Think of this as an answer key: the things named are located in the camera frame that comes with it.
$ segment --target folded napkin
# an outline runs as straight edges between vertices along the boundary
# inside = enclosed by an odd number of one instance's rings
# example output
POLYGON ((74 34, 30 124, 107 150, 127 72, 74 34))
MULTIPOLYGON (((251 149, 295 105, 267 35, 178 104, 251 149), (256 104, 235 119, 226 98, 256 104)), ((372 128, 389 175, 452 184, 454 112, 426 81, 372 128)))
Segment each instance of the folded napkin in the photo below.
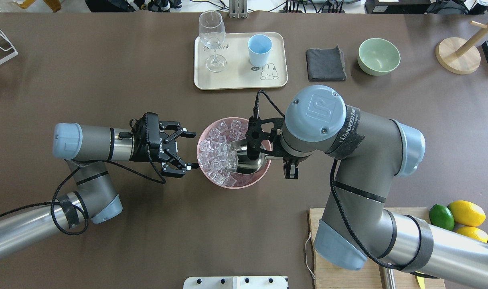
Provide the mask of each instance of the folded napkin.
POLYGON ((343 81, 347 78, 343 51, 338 44, 333 49, 308 49, 306 63, 310 81, 343 81))

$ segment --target metal scoop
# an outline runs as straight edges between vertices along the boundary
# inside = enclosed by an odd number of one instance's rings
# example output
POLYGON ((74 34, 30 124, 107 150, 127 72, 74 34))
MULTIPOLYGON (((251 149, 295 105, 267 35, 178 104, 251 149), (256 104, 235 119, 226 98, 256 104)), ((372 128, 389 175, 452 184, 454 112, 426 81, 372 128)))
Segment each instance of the metal scoop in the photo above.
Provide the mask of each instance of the metal scoop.
POLYGON ((252 160, 247 157, 247 140, 235 140, 230 142, 231 149, 237 153, 237 167, 234 169, 227 169, 230 172, 238 174, 254 174, 265 167, 269 159, 281 159, 281 157, 267 156, 264 153, 260 153, 258 159, 252 160))

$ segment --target lime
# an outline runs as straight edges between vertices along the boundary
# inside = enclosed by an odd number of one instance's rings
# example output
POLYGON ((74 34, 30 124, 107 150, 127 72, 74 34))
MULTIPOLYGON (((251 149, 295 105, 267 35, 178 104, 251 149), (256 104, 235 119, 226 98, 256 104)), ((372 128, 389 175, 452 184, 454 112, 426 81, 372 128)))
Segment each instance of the lime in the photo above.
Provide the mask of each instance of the lime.
POLYGON ((429 219, 431 219, 431 224, 445 230, 452 230, 454 228, 454 217, 451 211, 442 205, 434 205, 429 210, 429 219))
POLYGON ((456 230, 456 233, 462 234, 463 236, 467 236, 470 238, 474 238, 475 240, 479 240, 484 243, 488 241, 488 234, 476 227, 468 227, 468 226, 461 227, 456 230))
POLYGON ((453 201, 449 204, 449 210, 454 216, 454 221, 465 226, 477 227, 486 219, 484 210, 469 201, 453 201))

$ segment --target wine glass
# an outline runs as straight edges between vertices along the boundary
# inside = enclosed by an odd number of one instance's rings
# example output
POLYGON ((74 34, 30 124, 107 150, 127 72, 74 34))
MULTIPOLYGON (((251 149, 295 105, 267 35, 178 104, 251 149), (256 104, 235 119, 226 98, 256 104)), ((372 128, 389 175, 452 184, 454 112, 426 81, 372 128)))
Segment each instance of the wine glass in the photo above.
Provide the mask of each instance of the wine glass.
POLYGON ((226 68, 226 59, 217 54, 217 47, 226 39, 226 30, 222 16, 217 11, 206 11, 199 16, 199 38, 208 48, 213 49, 213 55, 207 59, 207 68, 212 72, 221 72, 226 68))

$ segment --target robotic arm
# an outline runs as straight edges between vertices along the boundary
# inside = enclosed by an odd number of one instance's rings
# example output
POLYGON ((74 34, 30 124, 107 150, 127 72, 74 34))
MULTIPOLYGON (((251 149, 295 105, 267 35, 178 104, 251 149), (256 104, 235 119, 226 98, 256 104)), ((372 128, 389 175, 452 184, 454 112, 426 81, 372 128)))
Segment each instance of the robotic arm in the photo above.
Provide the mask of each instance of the robotic arm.
POLYGON ((165 183, 163 176, 182 177, 198 168, 178 156, 176 139, 194 138, 176 121, 161 121, 157 114, 146 113, 140 120, 130 121, 131 129, 80 126, 59 123, 55 126, 53 155, 66 159, 77 190, 57 198, 53 221, 49 205, 0 221, 0 259, 62 231, 75 228, 91 219, 104 222, 123 210, 103 161, 150 162, 165 183), (154 163, 160 164, 160 170, 154 163))
POLYGON ((368 255, 401 271, 488 289, 488 244, 384 209, 393 177, 412 174, 422 161, 418 130, 346 106, 335 90, 314 85, 294 97, 284 119, 261 120, 255 106, 246 139, 249 159, 281 156, 287 179, 298 178, 298 163, 315 150, 341 160, 332 181, 337 197, 328 199, 315 239, 326 260, 359 270, 368 255), (266 133, 261 125, 269 122, 266 133), (263 140, 273 143, 271 151, 259 147, 263 140))

